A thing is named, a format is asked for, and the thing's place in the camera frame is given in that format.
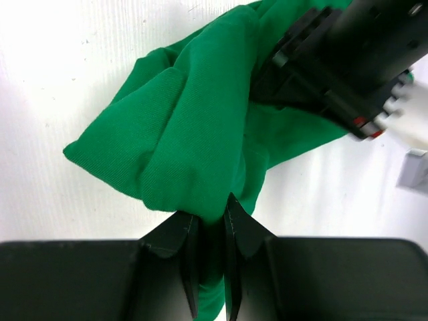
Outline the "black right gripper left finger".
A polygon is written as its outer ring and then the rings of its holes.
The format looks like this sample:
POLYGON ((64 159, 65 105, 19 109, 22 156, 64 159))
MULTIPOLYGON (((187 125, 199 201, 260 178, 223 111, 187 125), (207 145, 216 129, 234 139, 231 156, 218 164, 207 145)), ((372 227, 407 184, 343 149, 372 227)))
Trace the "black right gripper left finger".
POLYGON ((1 244, 2 320, 192 320, 199 220, 178 212, 141 239, 1 244))

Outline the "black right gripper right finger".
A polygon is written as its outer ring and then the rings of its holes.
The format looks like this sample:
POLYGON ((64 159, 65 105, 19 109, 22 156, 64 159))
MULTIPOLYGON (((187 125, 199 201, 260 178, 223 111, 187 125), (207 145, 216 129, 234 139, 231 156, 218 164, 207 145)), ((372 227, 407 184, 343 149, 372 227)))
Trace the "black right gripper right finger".
POLYGON ((278 237, 230 195, 228 320, 426 320, 427 254, 405 239, 278 237))

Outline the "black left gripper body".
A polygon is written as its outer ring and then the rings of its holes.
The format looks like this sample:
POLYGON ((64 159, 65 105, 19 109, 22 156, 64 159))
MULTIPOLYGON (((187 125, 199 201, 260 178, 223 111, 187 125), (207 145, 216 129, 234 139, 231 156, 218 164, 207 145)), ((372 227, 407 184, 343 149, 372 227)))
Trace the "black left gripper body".
POLYGON ((383 133, 377 116, 426 54, 426 1, 311 8, 277 42, 250 97, 323 117, 361 140, 376 138, 383 133))

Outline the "green t-shirt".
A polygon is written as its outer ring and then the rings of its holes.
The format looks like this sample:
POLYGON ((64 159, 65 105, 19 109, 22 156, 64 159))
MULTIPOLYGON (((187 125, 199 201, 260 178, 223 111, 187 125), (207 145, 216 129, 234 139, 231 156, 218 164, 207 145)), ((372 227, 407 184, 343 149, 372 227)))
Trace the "green t-shirt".
POLYGON ((64 156, 157 211, 198 215, 208 242, 200 261, 199 320, 225 302, 221 234, 234 194, 252 213, 268 169, 342 138, 317 116, 249 100, 251 74, 311 8, 347 1, 258 1, 136 61, 111 103, 64 156))

